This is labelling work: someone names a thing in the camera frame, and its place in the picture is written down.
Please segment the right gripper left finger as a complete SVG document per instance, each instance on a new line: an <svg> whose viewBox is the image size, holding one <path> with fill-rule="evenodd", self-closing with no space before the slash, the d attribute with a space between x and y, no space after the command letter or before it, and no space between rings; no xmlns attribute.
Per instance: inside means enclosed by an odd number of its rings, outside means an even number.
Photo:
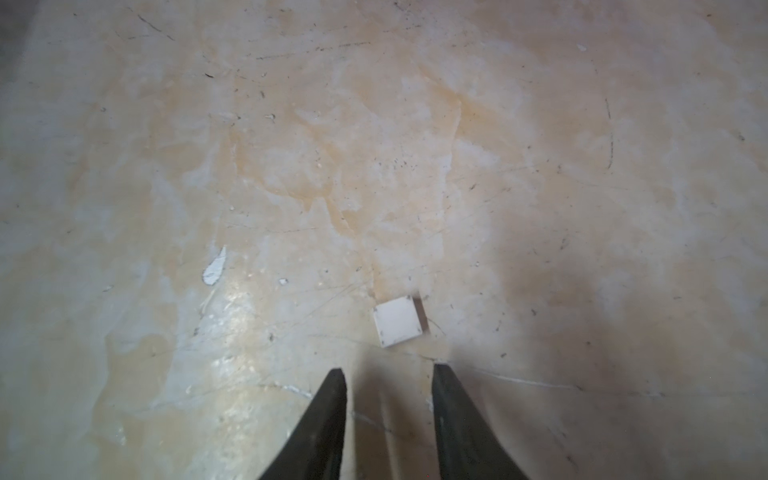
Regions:
<svg viewBox="0 0 768 480"><path fill-rule="evenodd" d="M346 417L346 379L340 368L334 368L260 479L337 480L342 466Z"/></svg>

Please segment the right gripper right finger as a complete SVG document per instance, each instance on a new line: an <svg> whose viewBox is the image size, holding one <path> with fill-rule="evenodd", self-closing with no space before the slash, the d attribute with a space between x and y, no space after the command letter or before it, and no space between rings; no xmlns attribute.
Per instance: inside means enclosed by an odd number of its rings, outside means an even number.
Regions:
<svg viewBox="0 0 768 480"><path fill-rule="evenodd" d="M443 479L525 479L504 450L452 368L433 368L432 400Z"/></svg>

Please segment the white usb cap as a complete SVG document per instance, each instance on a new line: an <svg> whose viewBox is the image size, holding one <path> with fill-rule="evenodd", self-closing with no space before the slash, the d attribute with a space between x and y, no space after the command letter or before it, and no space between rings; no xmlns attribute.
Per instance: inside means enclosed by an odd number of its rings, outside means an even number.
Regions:
<svg viewBox="0 0 768 480"><path fill-rule="evenodd" d="M411 296L396 298L373 308L380 345L388 348L423 334L421 320Z"/></svg>

